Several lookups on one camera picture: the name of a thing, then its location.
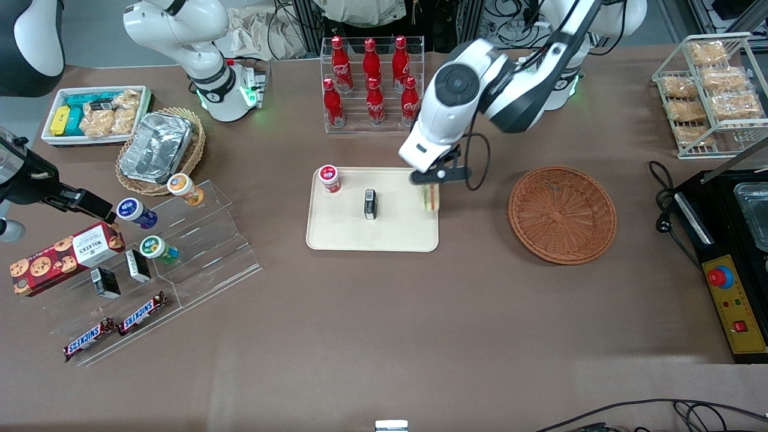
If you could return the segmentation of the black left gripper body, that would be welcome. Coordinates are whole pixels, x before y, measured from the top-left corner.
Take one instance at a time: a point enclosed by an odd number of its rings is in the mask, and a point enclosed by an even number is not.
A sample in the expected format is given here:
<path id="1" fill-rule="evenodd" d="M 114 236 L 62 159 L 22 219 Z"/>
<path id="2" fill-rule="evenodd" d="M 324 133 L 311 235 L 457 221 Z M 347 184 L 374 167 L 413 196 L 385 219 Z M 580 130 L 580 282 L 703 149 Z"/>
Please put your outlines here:
<path id="1" fill-rule="evenodd" d="M 410 175 L 413 184 L 444 184 L 447 182 L 466 182 L 471 178 L 472 170 L 466 166 L 461 146 L 450 150 L 439 158 L 425 172 L 414 170 Z"/>

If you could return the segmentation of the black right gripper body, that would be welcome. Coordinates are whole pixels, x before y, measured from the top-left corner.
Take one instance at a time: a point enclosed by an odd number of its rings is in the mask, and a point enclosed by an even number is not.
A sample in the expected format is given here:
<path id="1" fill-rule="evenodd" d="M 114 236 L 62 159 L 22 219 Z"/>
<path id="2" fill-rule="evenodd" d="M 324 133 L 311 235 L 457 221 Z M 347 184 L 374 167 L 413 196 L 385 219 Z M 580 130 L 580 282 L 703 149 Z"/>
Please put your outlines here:
<path id="1" fill-rule="evenodd" d="M 57 167 L 27 147 L 28 139 L 1 128 L 1 200 L 18 205 L 43 203 L 61 208 Z"/>

